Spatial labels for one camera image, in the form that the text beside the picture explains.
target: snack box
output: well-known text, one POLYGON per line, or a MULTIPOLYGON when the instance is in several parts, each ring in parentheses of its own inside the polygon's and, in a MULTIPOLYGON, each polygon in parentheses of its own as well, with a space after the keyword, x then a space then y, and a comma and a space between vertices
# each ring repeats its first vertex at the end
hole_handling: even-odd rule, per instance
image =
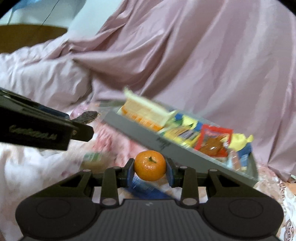
MULTIPOLYGON (((235 172, 234 170, 229 169, 224 163, 214 158, 193 148, 184 148, 169 139, 158 135, 156 132, 145 128, 137 122, 120 115, 120 108, 121 106, 113 106, 112 110, 105 115, 103 121, 148 149, 158 151, 162 155, 171 158, 174 162, 196 169, 197 172, 207 173, 209 169, 213 168, 251 187, 258 182, 257 167, 252 154, 249 156, 246 172, 235 172)), ((185 113, 184 111, 181 112, 204 124, 218 126, 206 119, 198 118, 185 113)))

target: pink duvet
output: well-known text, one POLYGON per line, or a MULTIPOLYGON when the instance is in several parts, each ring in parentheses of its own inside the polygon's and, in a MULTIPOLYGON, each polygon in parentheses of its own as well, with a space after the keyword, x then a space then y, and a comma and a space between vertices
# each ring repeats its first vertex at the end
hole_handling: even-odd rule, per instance
POLYGON ((0 86, 63 111, 122 99, 128 86, 254 134, 257 162, 286 180, 296 164, 295 23, 277 0, 125 0, 91 39, 0 54, 0 86))

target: cable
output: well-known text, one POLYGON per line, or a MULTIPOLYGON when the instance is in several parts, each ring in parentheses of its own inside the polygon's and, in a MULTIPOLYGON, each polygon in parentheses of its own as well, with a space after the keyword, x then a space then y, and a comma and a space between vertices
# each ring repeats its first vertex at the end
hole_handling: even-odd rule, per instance
POLYGON ((10 16, 9 16, 9 19, 8 19, 8 22, 7 22, 7 25, 10 24, 10 21, 11 21, 11 19, 12 19, 13 13, 14 13, 14 10, 13 10, 13 8, 12 8, 11 13, 10 13, 10 16))
POLYGON ((48 17, 51 15, 52 11, 54 10, 55 6, 58 4, 59 0, 56 2, 56 4, 54 5, 54 7, 52 8, 52 10, 50 11, 50 14, 47 16, 47 18, 44 20, 44 22, 42 23, 41 26, 43 26, 43 24, 45 23, 45 21, 48 19, 48 17))

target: food wrapper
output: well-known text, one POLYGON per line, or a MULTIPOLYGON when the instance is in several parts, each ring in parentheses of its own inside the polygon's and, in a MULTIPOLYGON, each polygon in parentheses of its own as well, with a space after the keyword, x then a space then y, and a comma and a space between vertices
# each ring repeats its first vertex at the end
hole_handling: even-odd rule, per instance
POLYGON ((232 130, 203 125, 195 149, 211 157, 227 157, 232 130))
POLYGON ((178 113, 177 110, 168 112, 161 105, 144 97, 137 96, 126 88, 124 89, 124 94, 126 96, 126 102, 121 107, 119 114, 155 132, 160 131, 178 113))
POLYGON ((240 158, 240 164, 241 164, 241 171, 242 172, 245 172, 247 170, 247 167, 248 167, 248 158, 249 158, 249 155, 243 155, 241 158, 240 158))
POLYGON ((251 152, 252 152, 252 145, 251 145, 251 143, 248 142, 244 148, 237 151, 237 154, 239 155, 240 158, 242 158, 242 156, 244 156, 244 155, 249 156, 251 154, 251 152))
POLYGON ((181 146, 194 147, 200 136, 200 132, 191 130, 188 126, 179 126, 166 131, 163 136, 181 146))
POLYGON ((166 194, 160 189, 153 186, 151 183, 143 181, 138 176, 133 177, 132 185, 125 188, 133 197, 139 199, 172 199, 171 195, 166 194))
POLYGON ((238 154, 236 151, 232 149, 228 149, 229 155, 228 155, 228 161, 230 168, 233 169, 234 171, 241 171, 241 163, 238 157, 238 154))
POLYGON ((92 173, 103 173, 107 168, 115 166, 116 155, 108 152, 89 152, 83 157, 80 169, 91 170, 92 173))
POLYGON ((190 129, 199 131, 201 130, 202 123, 194 118, 191 118, 190 116, 184 115, 182 113, 177 113, 175 117, 168 122, 168 125, 173 127, 178 126, 186 126, 190 127, 190 129))
POLYGON ((231 137, 231 142, 229 148, 234 151, 242 150, 248 143, 252 142, 254 139, 253 135, 250 135, 248 138, 244 134, 233 133, 231 137))

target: blue package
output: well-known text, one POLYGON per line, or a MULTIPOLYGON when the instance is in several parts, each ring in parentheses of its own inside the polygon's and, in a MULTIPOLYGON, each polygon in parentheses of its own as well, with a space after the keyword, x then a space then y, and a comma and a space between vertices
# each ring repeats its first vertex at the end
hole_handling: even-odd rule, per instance
POLYGON ((239 155, 239 158, 241 159, 243 155, 250 155, 252 152, 252 146, 251 143, 247 143, 244 148, 237 151, 237 154, 239 155))
POLYGON ((126 188, 126 190, 134 197, 137 197, 139 199, 172 199, 171 196, 161 192, 160 190, 138 178, 137 176, 133 177, 132 186, 126 188))
POLYGON ((194 128, 194 130, 195 130, 195 131, 200 131, 200 130, 202 129, 202 125, 203 125, 203 123, 198 122, 198 123, 196 124, 196 127, 194 128))
POLYGON ((177 114, 175 115, 175 119, 176 119, 176 121, 182 120, 182 119, 183 119, 183 114, 181 114, 181 113, 177 113, 177 114))
POLYGON ((240 158, 239 161, 240 161, 242 167, 247 167, 248 166, 248 158, 249 158, 248 154, 245 154, 240 158))

